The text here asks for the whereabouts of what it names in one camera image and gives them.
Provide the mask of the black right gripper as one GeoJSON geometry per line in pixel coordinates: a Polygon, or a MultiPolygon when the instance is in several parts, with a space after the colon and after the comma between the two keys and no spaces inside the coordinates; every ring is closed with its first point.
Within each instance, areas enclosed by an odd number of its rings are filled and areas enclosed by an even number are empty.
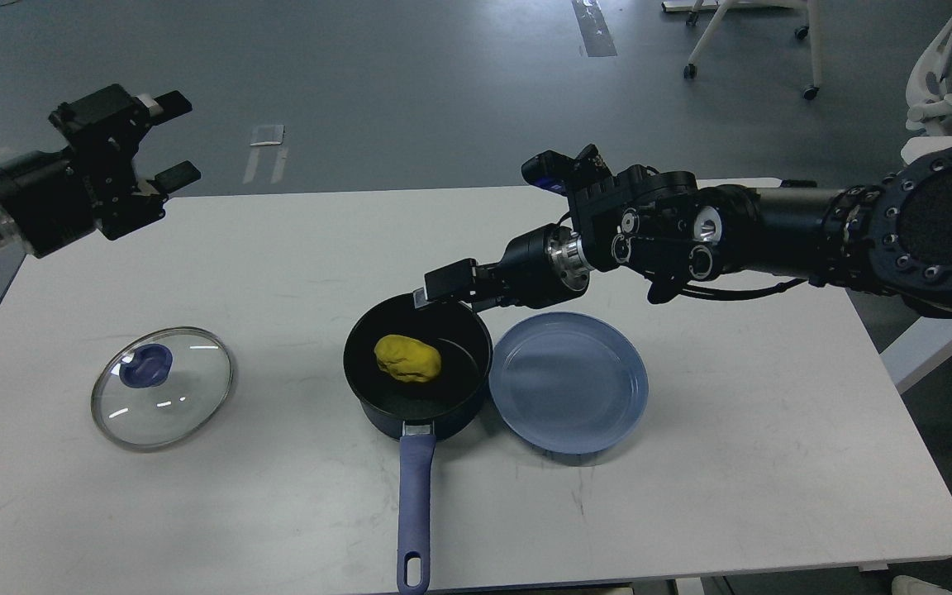
{"type": "Polygon", "coordinates": [[[511,240],[494,264],[461,259],[424,275],[412,290],[415,310],[459,304],[476,312],[492,307],[543,309],[582,297],[593,267],[582,238],[550,223],[511,240]]]}

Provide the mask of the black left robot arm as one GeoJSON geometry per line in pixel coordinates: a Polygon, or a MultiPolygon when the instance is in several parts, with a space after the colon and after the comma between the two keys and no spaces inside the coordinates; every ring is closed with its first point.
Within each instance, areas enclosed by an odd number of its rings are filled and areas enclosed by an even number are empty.
{"type": "Polygon", "coordinates": [[[147,179],[135,157],[152,128],[192,109],[180,91],[149,97],[120,84],[58,105],[48,118],[64,148],[0,164],[0,250],[19,245],[42,259],[94,232],[120,240],[164,218],[201,172],[186,159],[147,179]]]}

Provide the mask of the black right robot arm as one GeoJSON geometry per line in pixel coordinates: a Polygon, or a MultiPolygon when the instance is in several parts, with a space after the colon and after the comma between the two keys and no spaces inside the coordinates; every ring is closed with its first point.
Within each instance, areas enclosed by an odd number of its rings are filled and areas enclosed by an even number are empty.
{"type": "Polygon", "coordinates": [[[649,281],[651,304],[757,300],[806,282],[900,295],[918,315],[952,319],[952,147],[843,189],[699,188],[694,174],[642,165],[614,174],[594,145],[541,152],[521,173],[567,199],[570,226],[515,237],[496,263],[431,271],[416,309],[541,309],[582,297],[593,271],[624,267],[649,281]]]}

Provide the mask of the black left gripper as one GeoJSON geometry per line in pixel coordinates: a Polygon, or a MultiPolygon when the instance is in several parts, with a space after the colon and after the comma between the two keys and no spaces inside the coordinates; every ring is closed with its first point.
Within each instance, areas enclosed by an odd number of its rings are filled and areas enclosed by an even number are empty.
{"type": "Polygon", "coordinates": [[[42,259],[94,232],[118,240],[159,221],[202,173],[182,161],[144,179],[133,158],[152,128],[192,111],[178,90],[132,95],[116,83],[62,102],[48,120],[68,146],[0,164],[0,250],[19,245],[42,259]]]}

